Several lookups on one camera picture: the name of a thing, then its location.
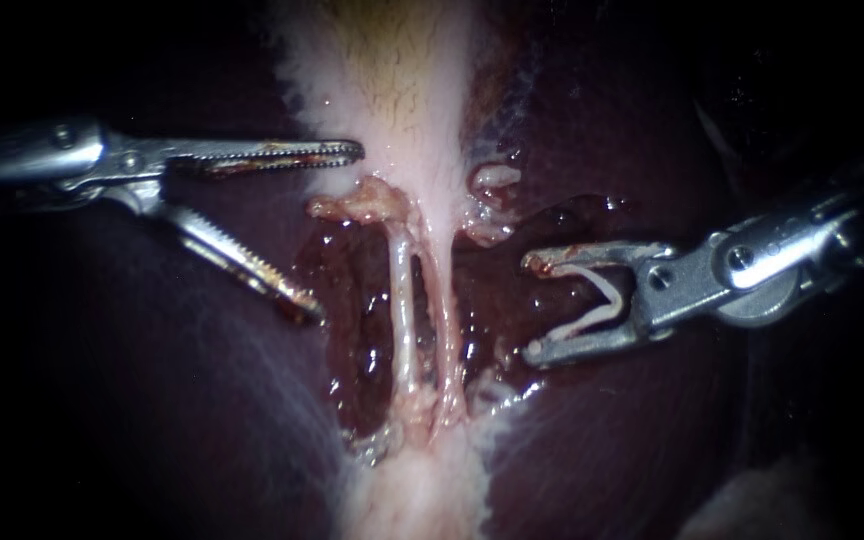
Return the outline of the right arm instrument jaw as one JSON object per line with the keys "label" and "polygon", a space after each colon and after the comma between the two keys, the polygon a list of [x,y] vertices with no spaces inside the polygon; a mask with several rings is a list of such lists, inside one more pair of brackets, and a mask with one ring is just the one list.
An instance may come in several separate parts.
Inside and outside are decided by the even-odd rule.
{"label": "right arm instrument jaw", "polygon": [[632,268],[646,260],[666,260],[678,255],[671,244],[658,241],[607,241],[576,243],[533,249],[520,260],[520,268],[540,278],[551,278],[553,271],[573,265],[585,269],[605,266]]}
{"label": "right arm instrument jaw", "polygon": [[532,368],[554,369],[599,360],[653,341],[653,333],[647,328],[626,321],[614,328],[569,338],[544,337],[527,345],[521,356]]}

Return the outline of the left arm instrument jaw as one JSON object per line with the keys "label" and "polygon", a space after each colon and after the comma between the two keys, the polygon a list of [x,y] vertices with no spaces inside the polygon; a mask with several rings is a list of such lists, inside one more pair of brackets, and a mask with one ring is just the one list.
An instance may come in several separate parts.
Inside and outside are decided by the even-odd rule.
{"label": "left arm instrument jaw", "polygon": [[197,211],[163,204],[156,217],[172,226],[181,245],[229,274],[257,295],[274,301],[295,321],[322,321],[325,311],[311,289],[266,262]]}
{"label": "left arm instrument jaw", "polygon": [[366,157],[351,140],[201,140],[170,142],[165,163],[194,176],[228,177],[271,170],[335,168]]}

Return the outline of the right arm instrument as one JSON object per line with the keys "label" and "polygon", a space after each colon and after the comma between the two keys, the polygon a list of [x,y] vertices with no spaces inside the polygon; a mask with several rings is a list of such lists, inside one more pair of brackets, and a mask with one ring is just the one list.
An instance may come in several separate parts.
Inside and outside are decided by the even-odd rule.
{"label": "right arm instrument", "polygon": [[644,336],[666,336],[711,316],[727,325],[770,325],[861,264],[864,198],[838,192],[789,203],[715,231],[693,249],[635,265],[629,319]]}

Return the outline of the left arm instrument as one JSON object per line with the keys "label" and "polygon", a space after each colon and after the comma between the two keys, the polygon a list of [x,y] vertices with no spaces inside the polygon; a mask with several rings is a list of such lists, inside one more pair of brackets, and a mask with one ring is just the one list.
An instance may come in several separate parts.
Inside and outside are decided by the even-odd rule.
{"label": "left arm instrument", "polygon": [[162,197],[170,149],[91,117],[0,130],[0,212],[68,211],[108,199],[138,216],[175,216],[178,206]]}

